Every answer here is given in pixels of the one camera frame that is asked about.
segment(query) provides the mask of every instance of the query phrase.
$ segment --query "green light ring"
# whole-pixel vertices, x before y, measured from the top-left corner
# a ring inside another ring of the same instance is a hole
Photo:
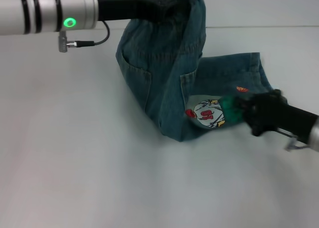
[[[76,20],[72,17],[69,17],[67,18],[65,21],[64,21],[64,26],[66,27],[74,27],[76,25]]]

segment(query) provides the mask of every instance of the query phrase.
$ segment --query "cartoon patch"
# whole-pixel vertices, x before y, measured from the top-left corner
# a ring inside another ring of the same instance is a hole
[[[247,88],[243,88],[243,87],[237,87],[237,90],[240,92],[248,92],[249,91]]]
[[[186,110],[186,114],[210,128],[221,127],[225,124],[224,113],[218,100],[204,100],[195,106],[194,110]]]

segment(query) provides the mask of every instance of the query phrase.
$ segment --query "back pocket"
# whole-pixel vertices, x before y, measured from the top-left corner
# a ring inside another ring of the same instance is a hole
[[[130,65],[128,61],[125,60],[122,52],[118,52],[117,60],[127,85],[133,92],[140,107],[145,111],[152,83],[152,74]]]
[[[189,74],[180,76],[180,86],[181,86],[181,91],[182,91],[183,99],[184,99],[184,108],[186,108],[188,99],[191,96],[195,79],[196,79],[196,73],[197,73],[197,70]]]

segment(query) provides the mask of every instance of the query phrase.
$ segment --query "cable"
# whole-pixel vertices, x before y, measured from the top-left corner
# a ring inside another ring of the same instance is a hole
[[[102,23],[105,25],[106,30],[107,30],[107,32],[108,32],[108,35],[107,35],[106,38],[103,39],[102,41],[94,43],[95,46],[101,45],[101,44],[105,43],[105,42],[110,38],[110,34],[111,34],[111,32],[110,32],[110,27],[108,26],[108,24],[107,24],[105,21],[102,21]]]
[[[94,42],[94,41],[75,41],[76,47],[93,47],[93,46],[97,46],[97,45],[101,45],[103,43],[105,43],[111,35],[110,32],[110,27],[108,26],[108,24],[105,21],[102,21],[102,23],[105,25],[106,30],[108,32],[108,35],[106,36],[105,39],[103,39],[100,42]]]

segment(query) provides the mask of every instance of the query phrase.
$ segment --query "blue jeans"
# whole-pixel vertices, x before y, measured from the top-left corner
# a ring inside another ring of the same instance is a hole
[[[124,79],[144,112],[163,135],[177,141],[209,132],[185,114],[191,95],[241,95],[271,90],[258,53],[201,58],[206,8],[189,0],[190,12],[179,11],[162,23],[131,20],[116,54]]]

